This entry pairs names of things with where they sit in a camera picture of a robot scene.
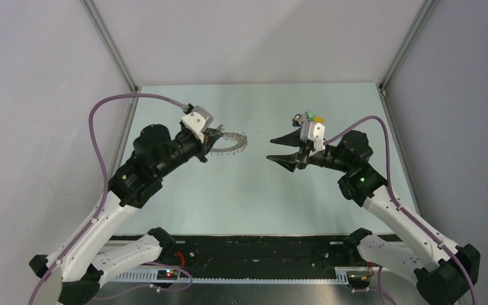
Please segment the large silver keyring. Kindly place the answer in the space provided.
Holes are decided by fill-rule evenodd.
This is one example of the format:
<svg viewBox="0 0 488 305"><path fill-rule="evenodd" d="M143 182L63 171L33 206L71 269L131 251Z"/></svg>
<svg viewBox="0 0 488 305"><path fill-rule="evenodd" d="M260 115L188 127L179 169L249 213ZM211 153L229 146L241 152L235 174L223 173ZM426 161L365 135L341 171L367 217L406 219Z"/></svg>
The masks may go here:
<svg viewBox="0 0 488 305"><path fill-rule="evenodd" d="M248 146L248 137L245 133L225 132L216 144L220 147L213 147L210 154L237 154Z"/></svg>

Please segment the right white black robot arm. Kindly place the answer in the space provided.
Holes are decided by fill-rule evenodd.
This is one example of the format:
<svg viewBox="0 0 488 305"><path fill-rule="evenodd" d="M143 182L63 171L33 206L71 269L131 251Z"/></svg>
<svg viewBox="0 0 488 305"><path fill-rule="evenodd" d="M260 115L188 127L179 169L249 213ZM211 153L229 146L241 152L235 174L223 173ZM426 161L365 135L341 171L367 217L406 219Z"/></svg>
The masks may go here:
<svg viewBox="0 0 488 305"><path fill-rule="evenodd" d="M342 172L338 185L343 197L377 217L405 244L400 248L360 228L344 241L345 260L354 266L372 262L400 275L416 286L428 304L455 304L465 293L476 303L479 251L446 237L402 203L389 180L369 163L373 150L365 133L349 131L335 146L319 144L322 138L318 134L307 139L296 130L271 139L272 144L298 151L267 159L290 172L308 165Z"/></svg>

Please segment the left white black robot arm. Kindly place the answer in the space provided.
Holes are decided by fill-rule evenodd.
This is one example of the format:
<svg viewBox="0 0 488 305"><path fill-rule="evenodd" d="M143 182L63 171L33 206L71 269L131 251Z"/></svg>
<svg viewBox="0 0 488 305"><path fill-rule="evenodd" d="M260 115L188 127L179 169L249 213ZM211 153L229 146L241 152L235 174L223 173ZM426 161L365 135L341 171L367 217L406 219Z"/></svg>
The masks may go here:
<svg viewBox="0 0 488 305"><path fill-rule="evenodd" d="M183 126L174 137L164 125L145 127L133 142L130 158L112 177L104 177L100 203L72 236L53 253L30 260L39 283L29 303L86 304L109 280L125 271L154 261L171 263L175 241L160 227L117 250L102 253L101 249L161 189L167 175L192 158L206 162L223 135L223 126Z"/></svg>

